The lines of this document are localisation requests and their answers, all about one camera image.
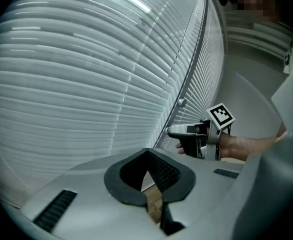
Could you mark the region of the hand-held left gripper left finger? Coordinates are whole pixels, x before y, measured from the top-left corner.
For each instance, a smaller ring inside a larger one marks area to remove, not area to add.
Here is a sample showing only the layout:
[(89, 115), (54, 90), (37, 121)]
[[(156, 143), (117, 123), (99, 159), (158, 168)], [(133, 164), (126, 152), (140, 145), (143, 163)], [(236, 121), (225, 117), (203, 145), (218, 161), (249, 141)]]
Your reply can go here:
[(149, 168), (146, 148), (112, 164), (104, 173), (104, 185), (120, 203), (146, 207), (147, 197), (142, 193), (144, 177)]

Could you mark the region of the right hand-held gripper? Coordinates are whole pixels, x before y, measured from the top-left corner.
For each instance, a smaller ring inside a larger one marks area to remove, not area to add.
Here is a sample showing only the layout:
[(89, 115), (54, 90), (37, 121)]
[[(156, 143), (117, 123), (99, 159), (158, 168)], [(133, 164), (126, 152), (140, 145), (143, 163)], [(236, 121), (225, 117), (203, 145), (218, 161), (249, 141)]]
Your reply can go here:
[(167, 128), (170, 137), (180, 137), (179, 141), (187, 156), (203, 160), (220, 160), (220, 137), (224, 130), (231, 133), (235, 117), (223, 104), (217, 104), (207, 110), (209, 118), (197, 124), (171, 125)]

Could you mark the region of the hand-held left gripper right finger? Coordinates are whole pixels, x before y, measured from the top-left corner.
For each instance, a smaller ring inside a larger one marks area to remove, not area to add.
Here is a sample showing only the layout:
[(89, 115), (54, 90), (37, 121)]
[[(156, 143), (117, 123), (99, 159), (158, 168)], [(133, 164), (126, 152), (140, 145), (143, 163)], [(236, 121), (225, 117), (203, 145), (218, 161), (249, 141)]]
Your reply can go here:
[(169, 204), (183, 201), (195, 186), (195, 172), (154, 149), (147, 150), (148, 172), (162, 196), (160, 228), (172, 235), (185, 226), (172, 217)]

